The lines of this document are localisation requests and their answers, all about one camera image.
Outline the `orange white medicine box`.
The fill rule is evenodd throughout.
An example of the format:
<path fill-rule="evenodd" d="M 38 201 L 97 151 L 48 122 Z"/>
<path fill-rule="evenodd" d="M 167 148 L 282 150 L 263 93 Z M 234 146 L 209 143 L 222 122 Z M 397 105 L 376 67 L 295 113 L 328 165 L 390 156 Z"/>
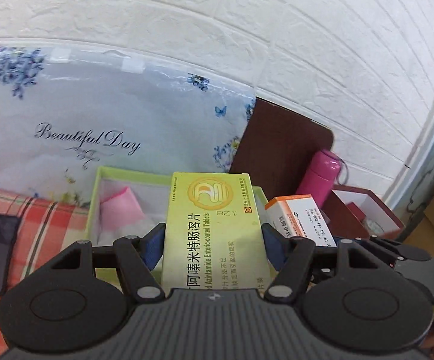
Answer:
<path fill-rule="evenodd" d="M 285 238 L 300 236 L 317 246 L 337 246 L 310 194 L 274 197 L 265 210 L 269 224 Z"/>

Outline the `pink white rubber glove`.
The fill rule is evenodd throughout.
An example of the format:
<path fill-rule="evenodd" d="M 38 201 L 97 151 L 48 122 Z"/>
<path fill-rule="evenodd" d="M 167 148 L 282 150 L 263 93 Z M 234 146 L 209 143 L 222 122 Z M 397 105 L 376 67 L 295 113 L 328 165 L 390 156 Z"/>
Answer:
<path fill-rule="evenodd" d="M 129 187 L 101 200 L 99 208 L 103 232 L 116 232 L 145 218 L 140 203 Z"/>

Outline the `red plaid bed sheet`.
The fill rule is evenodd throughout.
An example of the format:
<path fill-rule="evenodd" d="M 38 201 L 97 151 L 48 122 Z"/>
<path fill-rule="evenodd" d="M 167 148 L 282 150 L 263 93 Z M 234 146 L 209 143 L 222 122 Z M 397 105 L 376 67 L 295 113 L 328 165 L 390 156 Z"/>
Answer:
<path fill-rule="evenodd" d="M 7 278 L 11 288 L 69 244 L 85 237 L 88 210 L 0 190 L 0 214 L 21 217 Z M 0 332 L 0 355 L 6 350 Z"/>

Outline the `dark brown wooden headboard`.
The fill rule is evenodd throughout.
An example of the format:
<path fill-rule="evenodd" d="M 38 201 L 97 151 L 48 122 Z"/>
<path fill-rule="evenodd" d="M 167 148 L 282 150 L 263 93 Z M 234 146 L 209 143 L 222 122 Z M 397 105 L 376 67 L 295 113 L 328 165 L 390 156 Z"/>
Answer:
<path fill-rule="evenodd" d="M 258 97 L 230 172 L 247 173 L 268 200 L 293 195 L 319 150 L 331 150 L 328 127 Z"/>

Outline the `green cardboard storage box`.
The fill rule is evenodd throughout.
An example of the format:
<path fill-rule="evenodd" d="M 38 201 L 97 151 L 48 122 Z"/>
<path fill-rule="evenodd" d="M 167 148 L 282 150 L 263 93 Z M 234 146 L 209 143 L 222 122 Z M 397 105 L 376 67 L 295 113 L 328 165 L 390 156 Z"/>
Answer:
<path fill-rule="evenodd" d="M 172 289 L 263 292 L 271 268 L 261 232 L 263 192 L 245 173 L 176 172 L 171 176 L 101 166 L 86 231 L 98 245 L 144 237 L 158 224 L 150 270 Z"/>

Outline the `yellow-green medicine box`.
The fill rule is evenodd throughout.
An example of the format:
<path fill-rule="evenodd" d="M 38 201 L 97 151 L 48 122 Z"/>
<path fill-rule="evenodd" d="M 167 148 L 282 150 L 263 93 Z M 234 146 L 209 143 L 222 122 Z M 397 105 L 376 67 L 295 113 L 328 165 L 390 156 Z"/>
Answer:
<path fill-rule="evenodd" d="M 172 289 L 256 289 L 271 269 L 249 175 L 176 172 L 166 220 L 162 281 Z"/>

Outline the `pink thermos bottle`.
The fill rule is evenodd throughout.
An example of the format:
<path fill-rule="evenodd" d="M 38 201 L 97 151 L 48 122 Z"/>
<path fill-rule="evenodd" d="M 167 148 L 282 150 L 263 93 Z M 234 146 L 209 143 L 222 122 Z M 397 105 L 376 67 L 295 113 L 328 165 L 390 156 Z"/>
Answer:
<path fill-rule="evenodd" d="M 317 151 L 306 169 L 296 194 L 311 195 L 316 205 L 322 208 L 344 168 L 347 168 L 345 162 L 335 153 L 330 150 Z"/>

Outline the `floral packaged pillow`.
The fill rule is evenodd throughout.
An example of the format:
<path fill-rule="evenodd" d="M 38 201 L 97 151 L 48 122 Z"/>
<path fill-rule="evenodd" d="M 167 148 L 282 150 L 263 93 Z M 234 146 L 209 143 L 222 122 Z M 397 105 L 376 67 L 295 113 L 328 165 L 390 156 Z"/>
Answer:
<path fill-rule="evenodd" d="M 0 47 L 0 189 L 87 206 L 100 167 L 227 172 L 246 85 L 137 55 Z"/>

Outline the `brown cardboard box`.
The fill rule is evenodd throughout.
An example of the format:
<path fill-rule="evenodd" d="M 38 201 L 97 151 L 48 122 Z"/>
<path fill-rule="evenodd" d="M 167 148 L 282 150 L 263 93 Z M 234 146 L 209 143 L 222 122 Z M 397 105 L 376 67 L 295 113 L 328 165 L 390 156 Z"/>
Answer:
<path fill-rule="evenodd" d="M 322 211 L 333 236 L 396 239 L 404 228 L 402 221 L 369 189 L 336 185 Z"/>

